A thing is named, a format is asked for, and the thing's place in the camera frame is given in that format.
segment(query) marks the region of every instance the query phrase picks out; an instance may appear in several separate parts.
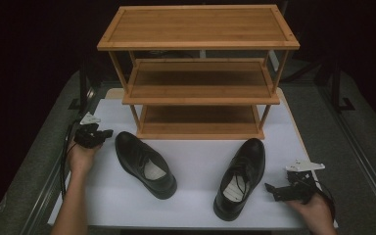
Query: shelf top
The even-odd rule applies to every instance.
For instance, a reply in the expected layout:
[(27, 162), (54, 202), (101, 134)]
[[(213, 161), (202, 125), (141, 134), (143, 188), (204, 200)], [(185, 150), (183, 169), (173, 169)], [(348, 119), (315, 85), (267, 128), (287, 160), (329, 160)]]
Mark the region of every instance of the shelf top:
[(100, 51), (299, 47), (276, 5), (120, 7), (97, 46)]

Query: shoe insole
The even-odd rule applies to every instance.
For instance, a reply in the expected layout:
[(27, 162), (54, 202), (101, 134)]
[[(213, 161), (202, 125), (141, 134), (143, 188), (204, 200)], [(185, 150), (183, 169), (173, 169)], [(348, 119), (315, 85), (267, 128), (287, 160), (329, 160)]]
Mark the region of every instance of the shoe insole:
[(250, 189), (250, 183), (244, 182), (242, 176), (234, 175), (222, 194), (231, 202), (241, 202)]
[(152, 163), (151, 160), (145, 163), (144, 173), (145, 177), (150, 180), (156, 180), (166, 175), (166, 172)]

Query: shoe rack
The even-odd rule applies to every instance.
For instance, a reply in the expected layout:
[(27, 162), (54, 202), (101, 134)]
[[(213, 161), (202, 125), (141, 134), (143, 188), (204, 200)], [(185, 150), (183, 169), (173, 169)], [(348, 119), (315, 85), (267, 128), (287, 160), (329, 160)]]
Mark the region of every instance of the shoe rack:
[[(107, 51), (139, 138), (263, 139), (288, 52), (300, 44), (276, 5), (120, 7), (97, 48)], [(261, 50), (262, 58), (136, 58), (135, 51)], [(283, 51), (271, 77), (269, 51)], [(128, 51), (128, 81), (116, 51)], [(135, 106), (142, 106), (138, 116)], [(259, 114), (257, 105), (264, 105)]]

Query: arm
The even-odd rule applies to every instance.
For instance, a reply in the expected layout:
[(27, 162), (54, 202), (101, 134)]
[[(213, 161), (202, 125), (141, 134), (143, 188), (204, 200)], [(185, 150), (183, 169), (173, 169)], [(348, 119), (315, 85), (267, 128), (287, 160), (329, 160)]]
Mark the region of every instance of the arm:
[(306, 205), (299, 201), (289, 201), (286, 204), (301, 214), (314, 235), (337, 234), (329, 207), (319, 194), (314, 194)]
[(100, 149), (86, 149), (72, 145), (68, 155), (70, 183), (51, 234), (86, 234), (87, 213), (85, 208), (85, 181), (93, 166), (94, 156)]

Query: shoe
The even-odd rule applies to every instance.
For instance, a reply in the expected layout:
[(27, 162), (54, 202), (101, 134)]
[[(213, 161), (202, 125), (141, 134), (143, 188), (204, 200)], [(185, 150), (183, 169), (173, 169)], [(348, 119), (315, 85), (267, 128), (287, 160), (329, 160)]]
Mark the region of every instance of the shoe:
[(237, 151), (225, 171), (213, 210), (222, 220), (236, 219), (249, 196), (261, 181), (265, 168), (263, 143), (256, 139), (247, 140)]
[(118, 161), (127, 173), (139, 179), (158, 199), (168, 199), (176, 191), (175, 177), (164, 158), (136, 136), (123, 131), (116, 137)]

